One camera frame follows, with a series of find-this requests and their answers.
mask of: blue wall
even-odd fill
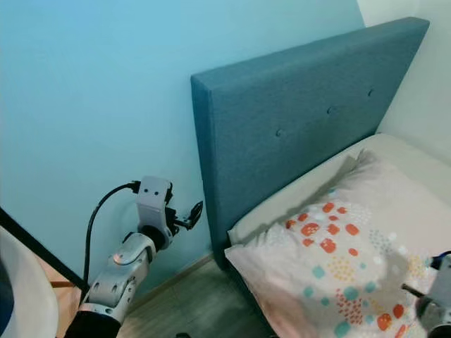
[[[361,27],[356,0],[1,1],[1,205],[81,274],[87,220],[111,188],[156,175],[178,210],[203,199],[191,74]],[[134,197],[101,210],[92,277],[135,229]],[[203,217],[144,289],[209,246]]]

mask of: bed sheet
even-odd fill
[[[387,134],[376,134],[328,159],[263,201],[228,232],[230,242],[247,243],[274,223],[299,212],[304,205],[322,195],[342,174],[352,169],[362,149],[376,152],[451,206],[450,166],[401,139]]]

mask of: blue headboard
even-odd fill
[[[214,256],[227,231],[300,175],[373,134],[426,34],[405,18],[192,76]]]

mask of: robotic hand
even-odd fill
[[[433,257],[432,268],[438,270],[437,277],[428,294],[423,294],[403,284],[419,300],[416,315],[428,333],[428,338],[451,337],[451,251]]]
[[[176,211],[167,207],[171,197],[169,181],[151,176],[142,179],[137,193],[138,232],[130,233],[109,257],[106,268],[83,299],[65,338],[117,336],[128,306],[149,273],[149,264],[156,253],[171,245],[179,227],[191,230],[202,213],[203,203],[199,202],[187,218],[177,219]]]

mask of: pillow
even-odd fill
[[[363,151],[317,203],[225,254],[281,338],[424,337],[400,286],[427,292],[450,224],[448,206]]]

